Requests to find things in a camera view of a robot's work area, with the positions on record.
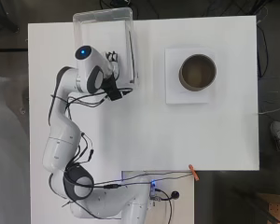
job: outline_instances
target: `black cable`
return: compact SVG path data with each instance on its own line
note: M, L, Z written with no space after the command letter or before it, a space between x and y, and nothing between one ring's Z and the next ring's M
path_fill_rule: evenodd
M75 200L72 200L73 203L75 203L77 206L79 206L80 208L82 208L85 212L87 212L89 215L91 215L92 217L95 217L96 219L109 219L109 220L121 220L121 218L119 217L97 217L95 216L93 213L91 213L88 209L86 209L85 207L83 207L81 204L77 203Z
M84 139L84 142L85 142L86 146L84 147L83 151L78 155L78 157L74 160L74 162L77 162L79 159L81 159L81 157L85 154L85 152L88 149L88 142L87 142L87 140L85 139L84 135L81 135L81 137Z
M168 220L168 224L170 224L171 218L172 218L172 204L171 204L171 199L170 199L170 197L168 196L168 194L167 194L165 191L162 191L161 189L155 189L155 190L158 191L158 192L163 193L163 194L167 197L167 200L166 200L166 201L168 201L168 203L169 203L169 205L170 205L170 216L169 216L169 220Z
M7 12L6 12L6 10L4 9L1 0L0 0L0 8L1 8L1 10L3 11L3 13L5 14L5 16L7 16Z
M167 173L146 173L146 174L141 174L141 175L135 175L129 178L123 178L123 179L117 179L117 180L110 180L110 181L105 181L105 182L100 182L100 183L95 183L94 185L102 185L102 184L108 184L108 183L113 183L113 182L122 182L126 180L131 180L135 179L140 176L145 176L145 175L170 175L170 174L188 174L189 172L178 172L178 171L172 171L172 172L167 172Z
M134 7L136 9L136 16L135 19L138 20L139 19L139 8L135 3L130 3L130 8Z
M65 191L65 194L67 195L67 197L68 197L70 200L72 200L73 203L75 203L77 206L79 206L80 208L82 208L85 212L87 212L89 215L91 215L92 217L94 217L94 218L96 218L96 219L113 219L113 220L114 220L114 219L115 219L115 220L121 219L121 218L117 218L117 217L98 217L98 216L94 215L91 211L89 211L88 209L86 209L84 206L82 206L81 204L77 203L76 200L72 199L72 198L69 196L69 194L68 194L66 188L64 188L64 191Z
M91 97L91 96L98 96L98 95L102 95L102 94L105 94L104 91L101 91L101 92L97 92L97 93L94 93L94 94L89 94L89 95L83 95L83 96L80 96L80 97L73 97L74 100L70 101L67 103L67 106L65 107L65 110L70 106L70 104L73 104L75 101L78 101L80 99L84 99L84 98L87 98L87 97Z
M160 18L159 12L157 11L157 9L155 8L155 6L151 3L150 0L147 0L148 4L150 5L151 9L153 10L153 12L156 14L157 18Z
M190 175L192 175L192 174L182 175L182 176L178 176L178 177L165 177L165 178L161 178L161 179L154 179L149 182L137 182L137 183L127 183L127 184L110 184L110 185L96 186L95 184L94 185L83 185L83 184L77 183L77 185L80 187L84 187L84 188L117 189L120 187L125 187L125 186L130 186L130 185L147 185L147 184L151 185L152 182L157 182L157 181L162 181L162 180L175 180L175 179L180 179L180 178L190 176Z
M157 181L162 181L162 180L180 179L180 178L183 178L183 177L186 177L186 176L189 176L189 175L182 175L182 176L179 176L179 177L165 177L165 178L162 178L162 179L154 179L153 181L150 181L150 182L139 182L139 183L122 184L122 185L120 185L120 187L122 187L122 186L130 186L130 185L137 185L137 184L151 184L152 182L157 182Z
M245 2L243 3L242 6L238 5L237 2L235 1L234 4L239 8L238 12L235 14L237 15L240 11L242 11L244 13L244 15L246 15L246 12L244 11L244 6L247 3L247 0L245 0Z
M230 9L230 7L232 7L232 5L233 5L233 0L231 0L230 4L225 8L225 10L221 13L220 16L223 16L224 13L225 13L228 9Z
M107 4L104 0L100 0L100 7L101 7L101 9L104 9L103 6L102 6L102 3L103 3L106 7L112 8L112 6L110 6L109 4Z
M209 12L215 11L215 10L217 9L217 8L213 8L212 10L210 10L211 7L215 4L216 1L217 1L217 0L214 0L213 2L211 2L211 3L208 5L206 11L205 11L204 14L203 14L203 17L207 17Z
M264 42L264 46L265 46L265 53L266 53L266 65L265 65L265 69L263 71L263 74L260 75L259 78L264 77L264 75L266 74L268 67L269 67L269 51L268 51L268 45L267 45L267 40L264 34L264 31L262 30L262 28L260 26L258 26L258 28L260 29L261 33L262 33L262 37L263 37L263 42Z
M99 3L100 3L101 10L103 10L104 8L103 8L103 5L102 5L102 1L99 0Z

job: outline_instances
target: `wire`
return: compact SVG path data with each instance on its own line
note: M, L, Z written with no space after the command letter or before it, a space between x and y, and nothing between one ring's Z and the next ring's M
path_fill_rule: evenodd
M238 5L237 2L234 2L234 4L239 8L239 10L237 11L237 13L235 15L239 14L240 11L242 11L244 13L244 15L246 15L246 12L244 11L244 7L245 7L247 2L248 1L245 0L245 2L243 3L242 6Z
M167 194L165 191L162 191L161 189L156 189L156 191L159 191L159 192L163 193L163 194L167 197L167 199L168 199L167 201L168 201L168 203L169 203L169 205L170 205L170 216L169 216L168 224L170 224L171 218L172 218L172 204L171 204L171 199L170 199L170 197L168 196L168 194Z
M151 184L152 182L157 182L157 181L162 181L162 180L180 179L180 178L183 178L183 177L186 177L186 176L189 176L189 175L182 175L182 176L179 176L179 177L165 177L165 178L162 178L162 179L154 179L153 181L150 181L150 182L128 183L128 184L122 184L120 186L122 187L122 186L130 186L130 185L137 185L137 184Z
M112 8L112 6L110 6L109 4L107 4L104 0L100 0L100 7L101 7L101 9L104 9L102 3L103 3L106 7Z
M267 45L267 40L264 34L264 31L261 29L260 26L258 26L258 28L260 29L261 33L262 33L262 37L263 37L263 42L264 42L264 46L265 46L265 53L266 53L266 65L265 65L265 69L264 72L260 75L259 78L264 77L264 75L266 74L268 67L269 67L269 51L268 51L268 45Z
M102 184L108 184L108 183L113 183L113 182L122 182L122 181L126 181L126 180L131 180L131 179L135 179L139 176L145 176L145 175L170 175L170 174L188 174L189 172L178 172L178 171L172 171L172 172L167 172L167 173L147 173L147 174L141 174L141 175L135 175L133 177L129 177L129 178L123 178L123 179L117 179L117 180L110 180L110 181L105 181L105 182L100 182L100 183L95 183L94 185L102 185Z
M215 9L210 10L210 9L211 9L211 7L214 5L214 3L215 3L216 1L217 1L217 0L214 0L213 2L211 2L211 3L208 5L208 7L207 7L206 11L205 11L205 12L204 12L204 14L203 14L203 17L208 16L208 13L209 13L210 11L214 11L214 10L216 10L216 8L215 8Z
M267 16L269 15L269 9L268 8L266 8L266 7L263 7L263 8L265 8L266 9L266 14L265 14L265 16L261 19L261 20L259 20L258 22L257 22L257 24L260 24L262 21L264 21L266 18L267 18Z
M81 204L77 203L76 200L72 199L72 198L69 196L69 194L68 194L66 188L64 188L64 191L65 191L65 194L67 195L67 197L68 197L70 200L72 200L73 203L75 203L77 206L79 206L80 208L82 208L85 212L87 212L89 215L91 215L92 217L94 217L94 218L96 218L96 219L113 219L113 220L114 220L114 219L116 219L116 220L121 219L121 218L117 218L117 217L98 217L98 216L94 215L91 211L89 211L88 209L86 209L84 206L82 206Z
M136 16L135 19L138 20L139 19L139 8L135 3L130 3L130 8L134 7L136 9Z
M271 114L274 112L280 111L280 108L277 108L275 110L268 110L268 111L264 111L264 112L259 112L259 115L265 115L265 114Z
M233 0L231 0L230 4L225 8L225 10L221 13L220 16L223 16L224 13L225 13L228 9L230 9L230 7L232 7L232 5L233 5Z
M155 8L155 6L151 3L150 0L147 0L148 4L150 5L151 9L153 10L153 12L156 14L157 18L160 18L159 12L157 11L157 9Z

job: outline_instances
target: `power cable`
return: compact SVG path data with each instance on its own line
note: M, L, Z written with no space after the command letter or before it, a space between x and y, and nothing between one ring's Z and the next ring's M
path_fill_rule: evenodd
M170 175L170 174L184 174L184 173L188 174L189 172L172 171L172 172L167 172L167 173L146 173L146 174L135 175L133 177L128 177L128 178L122 178L122 179L117 179L117 180L110 180L110 181L95 183L94 185L102 185L102 184L108 184L108 183L113 183L113 182L122 182L122 181L135 179L140 176L145 176L145 175Z
M157 18L160 18L159 12L158 10L155 8L155 6L151 3L150 0L147 0L148 4L150 5L151 9L153 10L153 12L156 14Z
M161 192L161 193L163 193L166 197L167 197L167 200L166 201L168 201L168 203L169 203L169 205L170 205L170 215L169 215L169 220L168 220L168 224L170 224L170 222L171 222L171 218L172 218L172 204L171 204L171 199L170 199L170 197L168 196L168 194L165 192L165 191L163 191L163 190L161 190L161 189L155 189L157 192Z
M268 51L268 45L267 45L267 40L264 34L264 31L262 30L262 28L260 26L258 26L259 30L261 31L262 34L262 38L263 38L263 42L264 42L264 47L265 47L265 54L266 54L266 65L265 65L265 69L264 72L262 74L259 74L259 79L261 79L262 77L265 76L268 67L269 67L269 51Z

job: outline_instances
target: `orange clip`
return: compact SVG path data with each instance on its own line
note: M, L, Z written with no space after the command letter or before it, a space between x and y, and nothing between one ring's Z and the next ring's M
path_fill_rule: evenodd
M195 172L195 170L194 170L194 167L193 167L191 164L189 165L189 169L190 169L190 171L193 173L195 180L196 180L196 181L199 181L199 177L198 177L198 175L196 174L196 172Z

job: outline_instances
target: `black connector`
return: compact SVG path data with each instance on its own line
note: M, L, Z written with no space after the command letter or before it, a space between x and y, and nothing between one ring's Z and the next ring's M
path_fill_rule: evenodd
M119 184L104 185L104 189L117 189L119 187L121 187Z

